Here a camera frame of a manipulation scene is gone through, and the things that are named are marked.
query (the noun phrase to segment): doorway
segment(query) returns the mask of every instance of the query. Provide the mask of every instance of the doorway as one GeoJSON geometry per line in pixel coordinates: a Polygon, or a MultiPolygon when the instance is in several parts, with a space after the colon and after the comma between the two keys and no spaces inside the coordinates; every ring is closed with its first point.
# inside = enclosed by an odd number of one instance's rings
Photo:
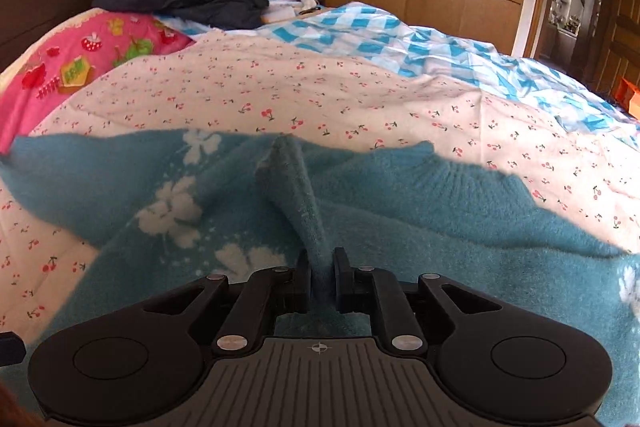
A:
{"type": "Polygon", "coordinates": [[[548,0],[540,31],[538,60],[582,80],[602,0],[548,0]]]}

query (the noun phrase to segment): gray ribbed plate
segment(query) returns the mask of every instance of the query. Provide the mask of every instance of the gray ribbed plate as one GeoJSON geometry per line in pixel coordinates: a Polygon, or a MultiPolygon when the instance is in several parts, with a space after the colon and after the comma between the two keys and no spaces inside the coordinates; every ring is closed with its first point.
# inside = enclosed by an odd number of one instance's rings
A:
{"type": "Polygon", "coordinates": [[[190,399],[136,427],[498,425],[450,399],[422,362],[390,357],[373,339],[266,339],[251,356],[217,362],[190,399]]]}

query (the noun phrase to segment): silver screw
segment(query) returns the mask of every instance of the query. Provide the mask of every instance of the silver screw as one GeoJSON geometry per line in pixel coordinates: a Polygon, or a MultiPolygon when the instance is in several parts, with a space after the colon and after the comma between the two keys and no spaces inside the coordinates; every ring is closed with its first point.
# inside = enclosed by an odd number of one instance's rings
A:
{"type": "Polygon", "coordinates": [[[422,347],[422,341],[413,335],[398,335],[391,341],[391,344],[400,351],[415,351],[422,347]]]}
{"type": "Polygon", "coordinates": [[[237,351],[238,349],[246,347],[247,339],[241,335],[225,335],[224,337],[220,337],[216,344],[218,344],[220,349],[224,349],[225,351],[237,351]]]}

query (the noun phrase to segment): checkered blanket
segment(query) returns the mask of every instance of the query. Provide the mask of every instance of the checkered blanket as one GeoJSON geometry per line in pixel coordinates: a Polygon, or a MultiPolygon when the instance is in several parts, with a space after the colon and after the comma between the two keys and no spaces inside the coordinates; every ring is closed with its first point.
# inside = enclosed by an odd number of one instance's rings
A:
{"type": "MultiPolygon", "coordinates": [[[[173,27],[174,21],[162,21],[173,27]]],[[[405,77],[452,76],[544,110],[567,132],[612,134],[640,150],[640,123],[565,74],[530,58],[499,54],[487,42],[408,26],[389,12],[363,3],[242,33],[279,39],[322,55],[361,57],[405,77]]]]}

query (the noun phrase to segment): teal blanket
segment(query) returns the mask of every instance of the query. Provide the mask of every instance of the teal blanket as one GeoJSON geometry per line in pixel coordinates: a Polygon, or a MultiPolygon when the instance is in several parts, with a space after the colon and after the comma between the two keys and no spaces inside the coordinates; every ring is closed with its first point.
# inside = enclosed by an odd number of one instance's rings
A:
{"type": "MultiPolygon", "coordinates": [[[[341,246],[354,264],[400,280],[440,272],[593,335],[614,364],[600,420],[640,422],[639,328],[624,293],[636,257],[536,206],[515,176],[443,160],[428,142],[363,154],[195,130],[18,138],[0,176],[24,208],[100,249],[45,337],[210,271],[237,281],[291,265],[301,248],[322,323],[287,318],[278,331],[363,334],[362,317],[326,310],[341,246]]],[[[35,407],[26,363],[2,377],[35,407]]]]}

